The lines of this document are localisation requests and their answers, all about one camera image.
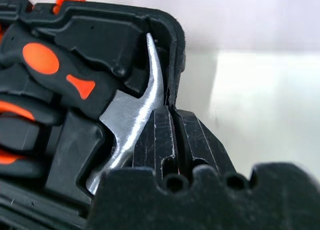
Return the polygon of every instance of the black plastic tool case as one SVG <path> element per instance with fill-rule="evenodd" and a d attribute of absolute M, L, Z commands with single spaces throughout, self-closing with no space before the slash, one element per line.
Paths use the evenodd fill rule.
<path fill-rule="evenodd" d="M 148 80 L 145 35 L 151 32 L 165 105 L 152 113 L 136 144 L 134 168 L 104 175 L 91 200 L 84 183 L 90 169 L 109 155 L 103 149 L 111 149 L 112 134 L 68 108 L 69 99 L 29 80 L 14 90 L 0 86 L 5 94 L 40 92 L 40 100 L 68 109 L 63 126 L 48 130 L 47 178 L 0 178 L 0 229 L 319 228 L 320 195 L 307 174 L 290 164 L 264 164 L 246 180 L 194 113 L 175 108 L 185 39 L 174 18 L 158 10 L 90 2 L 64 2 L 57 15 L 53 7 L 0 0 L 0 24 L 19 22 L 91 68 L 112 72 L 136 97 Z"/>

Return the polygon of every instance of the metal hammer head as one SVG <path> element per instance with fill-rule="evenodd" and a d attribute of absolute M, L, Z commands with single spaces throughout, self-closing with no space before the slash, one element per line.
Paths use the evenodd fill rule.
<path fill-rule="evenodd" d="M 120 168 L 129 160 L 151 112 L 164 104 L 164 82 L 154 40 L 146 35 L 149 55 L 150 76 L 147 89 L 142 97 L 135 98 L 117 91 L 114 99 L 100 116 L 100 121 L 111 130 L 115 137 L 115 150 L 111 159 L 95 169 L 86 182 L 87 189 L 95 195 L 104 172 Z"/>

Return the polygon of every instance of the white background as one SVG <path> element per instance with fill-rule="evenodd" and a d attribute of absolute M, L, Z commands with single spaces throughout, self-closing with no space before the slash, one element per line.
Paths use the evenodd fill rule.
<path fill-rule="evenodd" d="M 187 49 L 177 107 L 197 114 L 240 173 L 290 161 L 320 179 L 319 0 L 88 1 L 178 19 Z"/>

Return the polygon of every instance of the black plastic compartment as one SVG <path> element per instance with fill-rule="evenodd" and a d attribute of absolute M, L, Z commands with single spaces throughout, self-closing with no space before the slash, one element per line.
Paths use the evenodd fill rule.
<path fill-rule="evenodd" d="M 125 91 L 135 97 L 143 94 L 148 83 L 145 37 L 150 32 L 163 70 L 165 105 L 174 108 L 185 65 L 185 39 L 173 17 L 158 10 L 91 2 L 64 2 L 57 15 L 52 13 L 53 7 L 53 4 L 33 7 L 28 0 L 0 0 L 0 24 L 6 29 L 19 23 L 34 37 L 77 55 L 90 68 L 112 73 Z M 1 67 L 0 72 L 8 68 Z M 15 70 L 20 68 L 21 65 L 16 65 Z M 0 91 L 31 97 L 41 91 L 42 95 L 36 94 L 39 100 L 49 105 L 59 104 L 67 112 L 64 124 L 48 132 L 45 157 L 52 164 L 48 178 L 34 182 L 0 177 L 0 222 L 18 229 L 22 228 L 21 222 L 25 223 L 24 227 L 29 224 L 23 229 L 82 229 L 91 203 L 84 181 L 89 170 L 108 156 L 109 152 L 99 148 L 111 149 L 113 136 L 98 122 L 82 121 L 85 117 L 70 108 L 70 99 L 41 90 L 32 79 L 28 82 L 27 88 L 16 84 L 16 90 L 0 87 Z M 70 144 L 66 149 L 58 142 L 68 137 Z M 68 161 L 72 160 L 75 163 L 70 168 Z M 74 181 L 64 184 L 66 179 Z"/>

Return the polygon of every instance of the tool handle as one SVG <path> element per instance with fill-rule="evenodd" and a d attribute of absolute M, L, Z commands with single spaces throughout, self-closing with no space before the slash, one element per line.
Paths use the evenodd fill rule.
<path fill-rule="evenodd" d="M 0 149 L 0 175 L 41 178 L 45 174 L 45 166 L 40 161 Z"/>
<path fill-rule="evenodd" d="M 12 112 L 49 126 L 61 125 L 64 120 L 58 110 L 39 100 L 23 96 L 0 94 L 0 113 L 2 112 Z"/>
<path fill-rule="evenodd" d="M 33 37 L 17 23 L 3 36 L 0 62 L 4 66 L 23 63 L 39 84 L 71 99 L 72 106 L 94 120 L 121 88 L 109 73 L 91 70 L 74 54 Z"/>

